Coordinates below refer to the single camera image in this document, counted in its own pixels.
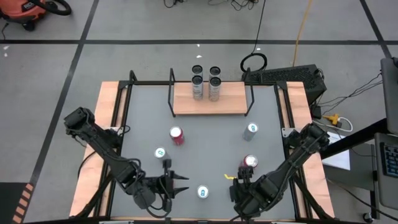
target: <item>can lid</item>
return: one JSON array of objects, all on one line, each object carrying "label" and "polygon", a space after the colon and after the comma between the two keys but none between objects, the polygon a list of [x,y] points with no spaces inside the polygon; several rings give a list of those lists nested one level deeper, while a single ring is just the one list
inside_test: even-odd
[{"label": "can lid", "polygon": [[213,78],[211,78],[211,80],[210,80],[210,85],[212,85],[212,86],[219,86],[219,85],[221,85],[221,79],[218,78],[218,77],[213,77]]},{"label": "can lid", "polygon": [[192,72],[194,74],[199,74],[203,71],[202,67],[200,65],[195,65],[192,67]]},{"label": "can lid", "polygon": [[181,128],[177,126],[170,128],[170,135],[173,138],[179,137],[181,135]]},{"label": "can lid", "polygon": [[258,164],[257,157],[254,156],[254,155],[247,155],[247,156],[244,158],[244,161],[245,161],[246,165],[248,165],[248,166],[256,167],[257,164]]},{"label": "can lid", "polygon": [[195,84],[195,85],[199,85],[199,84],[203,83],[203,78],[201,76],[199,76],[199,75],[195,75],[192,78],[192,83]]},{"label": "can lid", "polygon": [[205,185],[201,185],[198,187],[198,196],[200,198],[207,198],[209,196],[209,189]]},{"label": "can lid", "polygon": [[212,75],[219,75],[220,72],[221,72],[221,70],[219,67],[214,66],[214,67],[210,68],[210,74],[212,74]]},{"label": "can lid", "polygon": [[166,154],[166,150],[164,150],[164,148],[162,148],[162,147],[157,148],[155,150],[155,157],[156,158],[162,158],[162,157],[164,157],[165,154]]},{"label": "can lid", "polygon": [[248,129],[251,132],[257,132],[259,130],[259,126],[256,123],[250,123],[248,125]]}]

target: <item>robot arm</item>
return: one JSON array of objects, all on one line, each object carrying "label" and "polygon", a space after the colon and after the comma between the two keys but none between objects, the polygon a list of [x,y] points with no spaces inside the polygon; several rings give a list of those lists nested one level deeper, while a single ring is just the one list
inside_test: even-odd
[{"label": "robot arm", "polygon": [[103,130],[95,124],[93,113],[86,108],[78,108],[64,119],[67,135],[78,136],[86,141],[110,166],[110,173],[128,195],[132,195],[141,209],[147,209],[155,202],[155,194],[163,195],[162,209],[166,215],[171,211],[172,201],[179,192],[188,189],[175,189],[173,179],[188,180],[170,170],[171,160],[163,161],[164,175],[146,177],[139,159],[126,159],[117,155],[114,148],[121,147],[122,139],[112,129]]},{"label": "robot arm", "polygon": [[[293,131],[285,139],[285,147],[294,148],[290,157],[275,171],[262,175],[254,183],[250,183],[252,167],[240,167],[238,178],[234,179],[233,185],[229,188],[238,217],[244,219],[258,217],[261,212],[268,211],[277,204],[283,197],[289,179],[304,162],[312,154],[327,148],[328,137],[324,130],[314,124],[306,125],[300,133]],[[243,184],[240,184],[238,179],[243,179]]]}]

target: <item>vacuum hose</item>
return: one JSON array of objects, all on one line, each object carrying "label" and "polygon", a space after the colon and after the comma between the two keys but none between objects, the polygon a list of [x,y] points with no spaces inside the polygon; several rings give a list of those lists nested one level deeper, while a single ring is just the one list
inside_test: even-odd
[{"label": "vacuum hose", "polygon": [[40,0],[28,0],[28,1],[56,15],[68,16],[72,13],[72,9],[70,8],[69,4],[64,0],[54,0],[54,1],[58,2],[63,7],[65,7],[65,10],[58,10],[54,7],[49,6],[48,4],[43,4],[42,2],[40,2]]}]

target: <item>black floor line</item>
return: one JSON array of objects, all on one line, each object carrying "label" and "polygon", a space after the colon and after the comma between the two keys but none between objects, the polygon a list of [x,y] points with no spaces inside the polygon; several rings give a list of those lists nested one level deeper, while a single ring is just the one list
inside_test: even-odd
[{"label": "black floor line", "polygon": [[383,36],[380,33],[379,28],[377,27],[376,21],[374,20],[374,18],[372,16],[372,13],[371,13],[371,11],[369,9],[368,4],[366,4],[365,0],[359,0],[359,1],[361,2],[363,10],[365,11],[366,17],[368,17],[368,20],[369,20],[369,22],[370,22],[370,24],[372,26],[374,34],[377,37],[377,40],[380,41],[380,46],[381,46],[381,49],[384,52],[384,56],[386,56],[387,58],[391,58],[391,53],[390,53],[390,51],[389,51],[389,49],[388,49],[388,47],[387,47],[387,45],[386,45],[386,43],[385,43],[385,41],[383,39]]},{"label": "black floor line", "polygon": [[49,147],[50,147],[51,140],[52,140],[52,137],[55,132],[55,128],[57,127],[57,123],[60,119],[61,111],[62,111],[63,105],[65,104],[65,99],[67,98],[67,93],[68,93],[70,84],[72,82],[72,78],[75,74],[75,70],[76,70],[76,67],[79,62],[81,51],[83,50],[83,46],[84,46],[83,41],[87,38],[88,30],[90,29],[90,25],[93,22],[93,18],[94,18],[94,14],[95,14],[95,11],[96,11],[96,8],[98,5],[98,1],[99,0],[94,0],[93,5],[91,7],[90,14],[88,15],[85,28],[83,29],[83,33],[81,34],[81,37],[80,37],[81,42],[78,44],[75,55],[73,56],[72,63],[70,65],[68,75],[63,84],[62,91],[61,91],[60,97],[58,99],[57,106],[55,107],[55,111],[52,116],[49,129],[47,130],[47,134],[45,135],[44,142],[43,142],[42,148],[40,150],[39,157],[38,157],[36,165],[34,167],[32,177],[30,178],[30,182],[33,183],[34,186],[36,186],[36,184],[37,184],[37,181],[40,177],[40,173],[41,173],[43,165],[44,165],[45,158],[47,157],[47,153],[49,151]]},{"label": "black floor line", "polygon": [[[0,44],[102,44],[102,45],[162,45],[162,44],[254,44],[256,40],[0,40]],[[296,40],[258,40],[265,45],[295,45]],[[384,41],[398,45],[398,40]],[[300,45],[381,45],[379,40],[300,40]]]}]

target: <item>keyboard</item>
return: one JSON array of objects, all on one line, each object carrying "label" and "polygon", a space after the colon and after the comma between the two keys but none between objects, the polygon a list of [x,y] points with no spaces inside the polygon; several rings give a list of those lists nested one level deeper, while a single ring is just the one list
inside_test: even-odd
[{"label": "keyboard", "polygon": [[384,144],[381,157],[384,175],[398,178],[398,146]]}]

